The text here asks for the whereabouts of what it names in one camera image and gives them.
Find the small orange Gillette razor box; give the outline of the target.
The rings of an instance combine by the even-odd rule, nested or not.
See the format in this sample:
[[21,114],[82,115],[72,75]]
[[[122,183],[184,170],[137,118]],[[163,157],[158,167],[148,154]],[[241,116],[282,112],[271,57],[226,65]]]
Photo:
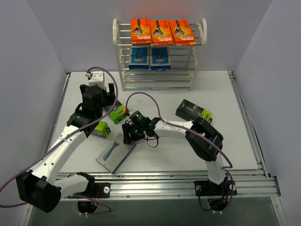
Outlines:
[[131,19],[131,43],[132,44],[151,44],[151,27],[148,18]]

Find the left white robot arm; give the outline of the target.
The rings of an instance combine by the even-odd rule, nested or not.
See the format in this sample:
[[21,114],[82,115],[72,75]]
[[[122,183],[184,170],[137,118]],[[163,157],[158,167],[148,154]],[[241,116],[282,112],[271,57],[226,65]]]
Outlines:
[[65,197],[93,197],[96,192],[95,178],[84,172],[57,180],[69,157],[98,125],[104,107],[116,103],[113,83],[107,89],[97,85],[81,85],[80,91],[82,102],[47,155],[16,177],[20,199],[45,213],[51,212]]

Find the grey Harry's box blue razor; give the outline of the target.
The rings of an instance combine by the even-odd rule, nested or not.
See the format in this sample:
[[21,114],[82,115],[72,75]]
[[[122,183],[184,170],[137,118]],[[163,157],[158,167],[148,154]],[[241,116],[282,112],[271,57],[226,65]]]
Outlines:
[[135,147],[136,143],[124,144],[123,135],[119,133],[96,158],[96,161],[110,173],[115,174]]

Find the orange Gillette Fusion5 razor box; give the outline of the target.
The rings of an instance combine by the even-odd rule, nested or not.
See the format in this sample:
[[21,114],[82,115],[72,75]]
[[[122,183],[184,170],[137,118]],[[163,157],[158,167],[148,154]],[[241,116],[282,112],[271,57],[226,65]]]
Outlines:
[[196,39],[186,19],[170,20],[174,44],[176,46],[190,46],[196,44]]

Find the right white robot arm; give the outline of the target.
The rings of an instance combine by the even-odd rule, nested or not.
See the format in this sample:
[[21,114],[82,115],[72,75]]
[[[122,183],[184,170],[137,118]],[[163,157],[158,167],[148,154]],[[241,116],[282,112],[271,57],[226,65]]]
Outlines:
[[229,161],[222,152],[223,136],[205,119],[194,121],[167,121],[161,117],[150,119],[139,111],[134,112],[122,125],[123,143],[132,144],[140,140],[159,140],[163,137],[186,140],[195,154],[205,161],[208,179],[196,181],[195,189],[198,196],[229,197],[236,195],[234,180],[226,171],[223,161]]

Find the Harry's blade cartridge pack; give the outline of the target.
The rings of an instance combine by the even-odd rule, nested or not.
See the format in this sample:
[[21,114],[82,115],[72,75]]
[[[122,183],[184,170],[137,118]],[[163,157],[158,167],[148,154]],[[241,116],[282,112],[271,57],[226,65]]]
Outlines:
[[171,69],[168,47],[150,48],[150,69],[155,71],[166,71]]

